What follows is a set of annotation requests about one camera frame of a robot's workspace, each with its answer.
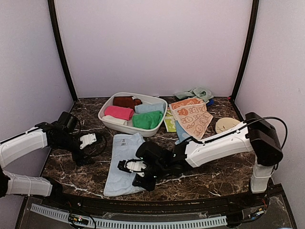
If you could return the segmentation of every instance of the white wall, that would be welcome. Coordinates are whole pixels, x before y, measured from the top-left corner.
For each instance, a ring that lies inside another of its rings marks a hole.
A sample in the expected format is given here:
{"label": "white wall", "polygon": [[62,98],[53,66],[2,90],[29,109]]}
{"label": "white wall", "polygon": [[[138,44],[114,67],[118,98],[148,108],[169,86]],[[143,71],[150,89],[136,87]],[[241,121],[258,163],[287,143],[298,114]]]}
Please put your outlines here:
{"label": "white wall", "polygon": [[[0,66],[0,141],[71,108],[46,0],[0,1]],[[48,151],[33,152],[5,169],[39,176]],[[2,229],[15,227],[22,200],[0,199]]]}
{"label": "white wall", "polygon": [[[282,183],[298,228],[305,228],[305,1],[261,1],[236,103],[242,114],[282,118],[289,136],[274,181]],[[284,128],[272,122],[283,139]]]}
{"label": "white wall", "polygon": [[232,92],[251,0],[57,0],[79,97]]}

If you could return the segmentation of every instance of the green towel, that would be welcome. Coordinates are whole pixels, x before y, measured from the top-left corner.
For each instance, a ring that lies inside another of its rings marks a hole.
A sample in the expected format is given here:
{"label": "green towel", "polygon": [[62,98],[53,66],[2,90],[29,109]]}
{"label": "green towel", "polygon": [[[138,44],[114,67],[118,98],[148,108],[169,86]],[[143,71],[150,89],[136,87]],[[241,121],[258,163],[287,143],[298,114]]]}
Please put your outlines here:
{"label": "green towel", "polygon": [[154,129],[163,118],[161,111],[152,111],[132,116],[132,125],[137,128],[150,130]]}
{"label": "green towel", "polygon": [[188,92],[178,92],[175,93],[175,96],[178,99],[185,99],[185,98],[199,98],[202,99],[205,103],[208,103],[210,99],[212,99],[214,96],[212,92],[208,89],[202,88],[202,87],[196,87]]}

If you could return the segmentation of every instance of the white plastic basin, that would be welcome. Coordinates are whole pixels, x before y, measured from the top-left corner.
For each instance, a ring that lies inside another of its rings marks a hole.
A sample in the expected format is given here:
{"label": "white plastic basin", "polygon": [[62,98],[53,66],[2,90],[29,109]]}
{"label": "white plastic basin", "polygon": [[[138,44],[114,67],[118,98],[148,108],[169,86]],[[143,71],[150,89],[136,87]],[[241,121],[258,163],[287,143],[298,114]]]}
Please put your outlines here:
{"label": "white plastic basin", "polygon": [[[104,112],[105,112],[106,108],[108,106],[113,105],[113,103],[112,103],[113,98],[117,97],[117,96],[134,96],[134,97],[137,97],[138,99],[141,99],[143,104],[165,103],[165,111],[164,111],[162,121],[158,124],[158,126],[156,128],[151,129],[151,130],[145,130],[145,129],[133,127],[131,120],[127,122],[127,125],[116,124],[116,123],[112,123],[112,122],[103,120],[102,118],[105,116]],[[143,137],[151,137],[151,136],[154,136],[157,133],[157,131],[159,130],[159,128],[165,118],[167,106],[168,106],[168,104],[164,99],[160,99],[160,98],[156,98],[156,97],[152,97],[152,96],[148,96],[148,95],[144,95],[144,94],[119,92],[119,93],[111,96],[111,98],[103,105],[103,107],[99,111],[98,116],[99,116],[99,119],[104,123],[104,125],[110,129],[121,131],[123,133],[131,134],[131,135],[133,135],[135,133],[140,133]]]}

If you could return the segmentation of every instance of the pink towel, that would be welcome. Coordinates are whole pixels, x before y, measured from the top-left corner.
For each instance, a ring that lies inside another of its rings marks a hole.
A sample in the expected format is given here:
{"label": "pink towel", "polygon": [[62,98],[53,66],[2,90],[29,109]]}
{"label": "pink towel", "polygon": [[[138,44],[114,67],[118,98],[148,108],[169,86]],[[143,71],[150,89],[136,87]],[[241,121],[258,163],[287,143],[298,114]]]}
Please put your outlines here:
{"label": "pink towel", "polygon": [[132,118],[133,113],[133,109],[120,106],[108,106],[105,110],[105,115],[110,115],[112,117],[124,119],[127,121]]}

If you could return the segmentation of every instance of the brown towel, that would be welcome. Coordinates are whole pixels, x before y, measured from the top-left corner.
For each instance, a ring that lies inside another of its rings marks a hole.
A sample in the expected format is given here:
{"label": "brown towel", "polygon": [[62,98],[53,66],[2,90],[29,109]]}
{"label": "brown towel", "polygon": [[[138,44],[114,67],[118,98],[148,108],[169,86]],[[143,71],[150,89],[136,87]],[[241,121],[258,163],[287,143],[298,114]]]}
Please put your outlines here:
{"label": "brown towel", "polygon": [[132,99],[132,96],[117,96],[113,98],[113,105],[131,108],[134,110],[134,106],[142,104],[140,99]]}

